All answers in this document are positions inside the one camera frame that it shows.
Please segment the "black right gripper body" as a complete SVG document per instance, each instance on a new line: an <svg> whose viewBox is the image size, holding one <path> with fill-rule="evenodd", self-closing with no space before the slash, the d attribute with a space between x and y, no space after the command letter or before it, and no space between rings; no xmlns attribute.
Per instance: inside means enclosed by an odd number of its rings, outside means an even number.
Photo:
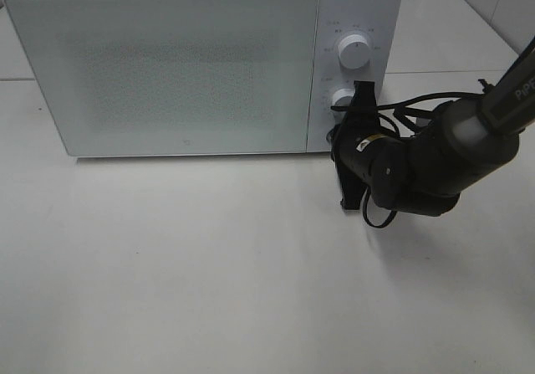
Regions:
<svg viewBox="0 0 535 374"><path fill-rule="evenodd" d="M397 138L394 122L378 111L373 81L354 82L354 97L328 133L344 211L357 211L371 187L371 165L380 148Z"/></svg>

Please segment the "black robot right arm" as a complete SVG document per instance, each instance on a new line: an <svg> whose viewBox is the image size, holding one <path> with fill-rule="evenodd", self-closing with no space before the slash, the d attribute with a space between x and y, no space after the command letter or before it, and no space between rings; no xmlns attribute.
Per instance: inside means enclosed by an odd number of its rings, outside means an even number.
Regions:
<svg viewBox="0 0 535 374"><path fill-rule="evenodd" d="M480 94L440 92L378 105L375 85L356 81L343 118L328 134L341 207L368 215L368 204L397 213L437 217L461 192L517 154L534 122L534 44Z"/></svg>

